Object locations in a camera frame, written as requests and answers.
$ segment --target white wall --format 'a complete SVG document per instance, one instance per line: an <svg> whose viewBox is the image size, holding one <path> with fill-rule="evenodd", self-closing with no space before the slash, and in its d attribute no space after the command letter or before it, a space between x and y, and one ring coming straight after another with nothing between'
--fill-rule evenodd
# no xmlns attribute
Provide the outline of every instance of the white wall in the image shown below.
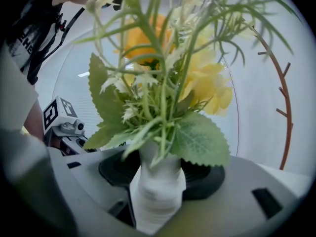
<svg viewBox="0 0 316 237"><path fill-rule="evenodd" d="M66 4L63 10L70 19L79 8L77 5ZM291 99L294 128L285 170L312 175L316 166L316 154L314 153L316 148L314 139L316 137L316 118L314 116L316 101L313 97L313 93L316 92L315 40L306 23L302 25L278 4L272 4L269 8L271 12L278 13L277 16L269 19L288 40L294 51L294 56L292 56L285 46L275 39L272 50L280 65L285 68L287 62L292 64L286 81ZM104 20L110 18L113 13L112 9L103 10ZM60 87L74 83L71 81L75 75L79 74L78 71L83 73L88 70L87 57L79 50L80 46L73 47L71 41L91 31L92 22L90 15L84 12L69 32L63 47L40 70L36 89L39 92L39 102L42 108L51 101L54 92L55 94L66 94L68 98L76 96L78 99L78 94L73 92L71 95L70 93L86 91L86 85L82 87L78 84L73 87L65 86L64 90ZM268 60L263 63L263 57L257 55L257 52L264 51L263 47L258 45L252 49L251 42L243 39L238 39L238 43L246 56L245 67L243 67L241 59L230 66L232 54L227 55L225 59L233 76L236 90L239 127L238 123L236 124L238 114L235 102L232 104L228 118L223 118L218 122L225 126L225 134L230 137L233 154L237 151L239 143L238 156L279 168L286 135L286 119L276 112L276 108L285 110L284 98L278 90L280 82L272 62ZM73 57L73 62L70 62L68 56ZM83 57L85 60L81 63L82 65L77 65L76 60L83 59ZM63 66L65 66L63 69L70 71L73 76L60 74ZM55 85L58 76L63 77L59 79L63 83ZM90 100L87 98L81 98L78 105L88 104ZM90 122L89 133L91 133L94 123L98 120L92 121L92 117L86 118Z"/></svg>

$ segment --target white vase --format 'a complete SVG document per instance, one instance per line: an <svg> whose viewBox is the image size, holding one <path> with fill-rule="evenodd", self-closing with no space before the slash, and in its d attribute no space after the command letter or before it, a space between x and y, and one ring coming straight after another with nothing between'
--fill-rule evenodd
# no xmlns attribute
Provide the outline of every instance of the white vase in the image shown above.
<svg viewBox="0 0 316 237"><path fill-rule="evenodd" d="M181 161L176 156L168 155L150 168L157 150L154 142L140 148L141 166L130 184L136 229L148 235L155 234L179 210L186 189Z"/></svg>

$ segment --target flower bouquet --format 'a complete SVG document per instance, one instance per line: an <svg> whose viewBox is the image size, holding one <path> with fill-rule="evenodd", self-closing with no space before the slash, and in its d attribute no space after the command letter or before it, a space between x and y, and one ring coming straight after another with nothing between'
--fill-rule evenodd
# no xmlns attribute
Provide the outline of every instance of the flower bouquet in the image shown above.
<svg viewBox="0 0 316 237"><path fill-rule="evenodd" d="M141 167L131 187L136 228L152 234L180 208L185 178L180 160L198 165L224 165L230 150L220 128L203 113L220 115L233 98L223 76L224 46L242 49L237 35L255 36L255 24L270 41L284 37L265 18L265 5L282 0L179 0L159 13L161 0L123 0L121 10L102 24L101 7L114 0L89 0L95 18L89 86L103 121L84 148L117 147L130 141L123 160L139 151ZM119 22L118 28L111 28ZM101 40L107 38L118 54L111 64Z"/></svg>

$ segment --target black t-shirt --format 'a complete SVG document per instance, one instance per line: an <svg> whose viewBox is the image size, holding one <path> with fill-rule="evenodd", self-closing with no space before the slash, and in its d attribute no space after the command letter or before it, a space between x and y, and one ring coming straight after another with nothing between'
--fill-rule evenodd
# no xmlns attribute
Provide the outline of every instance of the black t-shirt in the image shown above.
<svg viewBox="0 0 316 237"><path fill-rule="evenodd" d="M38 67L54 43L62 4L52 0L19 0L9 16L10 27L3 45L31 84L37 81Z"/></svg>

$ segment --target person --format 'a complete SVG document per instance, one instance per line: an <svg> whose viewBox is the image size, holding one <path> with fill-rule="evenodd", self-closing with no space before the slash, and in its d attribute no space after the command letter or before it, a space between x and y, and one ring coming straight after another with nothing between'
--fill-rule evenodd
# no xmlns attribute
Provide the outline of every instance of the person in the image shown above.
<svg viewBox="0 0 316 237"><path fill-rule="evenodd" d="M38 80L38 67L55 41L60 27L60 11L65 2L85 4L87 0L10 0L12 6L4 9L7 27L0 39L1 51L9 52L14 64L31 85ZM38 100L25 121L28 132L43 140L42 110Z"/></svg>

